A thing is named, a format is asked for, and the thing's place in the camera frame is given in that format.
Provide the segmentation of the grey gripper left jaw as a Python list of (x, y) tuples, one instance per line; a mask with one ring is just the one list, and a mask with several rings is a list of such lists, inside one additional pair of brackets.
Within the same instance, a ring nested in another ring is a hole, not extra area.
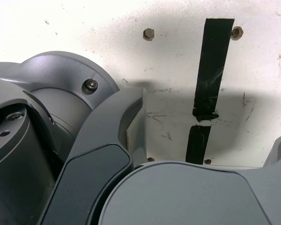
[(96, 225), (114, 187), (147, 161), (143, 89), (124, 89), (85, 120), (42, 214), (43, 225)]

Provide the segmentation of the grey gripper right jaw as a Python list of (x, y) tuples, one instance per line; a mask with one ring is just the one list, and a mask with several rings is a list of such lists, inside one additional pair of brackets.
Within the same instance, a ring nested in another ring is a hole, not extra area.
[(281, 225), (281, 137), (261, 168), (143, 164), (116, 185), (101, 225)]

